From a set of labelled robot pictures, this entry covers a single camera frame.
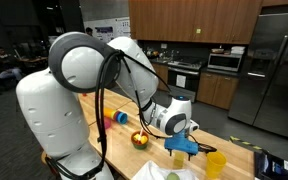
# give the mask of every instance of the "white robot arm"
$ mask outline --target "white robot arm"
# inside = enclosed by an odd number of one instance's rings
[[[127,56],[127,65],[118,55]],[[191,102],[185,97],[172,98],[169,108],[152,102],[158,79],[141,67],[154,71],[141,49],[129,38],[120,37],[105,44],[83,33],[66,33],[54,41],[48,59],[49,68],[21,80],[16,93],[27,123],[53,159],[50,165],[54,166],[55,161],[59,164],[56,169],[63,179],[93,176],[113,179],[107,165],[89,144],[89,128],[74,93],[98,90],[97,81],[107,85],[115,80],[140,106],[144,120],[167,135],[178,136],[183,130],[198,128],[191,120]],[[104,63],[108,64],[107,71],[101,80]],[[174,145],[173,141],[178,139],[165,142],[165,148],[189,154],[198,151],[196,143]],[[101,143],[106,146],[106,138]]]

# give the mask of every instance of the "bowl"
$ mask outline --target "bowl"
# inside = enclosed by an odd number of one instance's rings
[[[140,134],[140,131],[135,131],[135,132],[131,135],[131,141],[132,141],[132,144],[133,144],[134,148],[135,148],[135,149],[139,149],[139,150],[145,149],[145,148],[147,147],[147,144],[148,144],[148,141],[149,141],[149,136],[148,136],[148,134],[147,134],[146,132],[144,132],[144,131],[143,131],[143,133],[142,133],[142,136],[146,136],[146,137],[147,137],[147,141],[146,141],[145,144],[142,144],[141,142],[134,140],[134,136],[135,136],[136,134]]]
[[[211,49],[211,52],[214,54],[222,54],[224,52],[224,49]]]

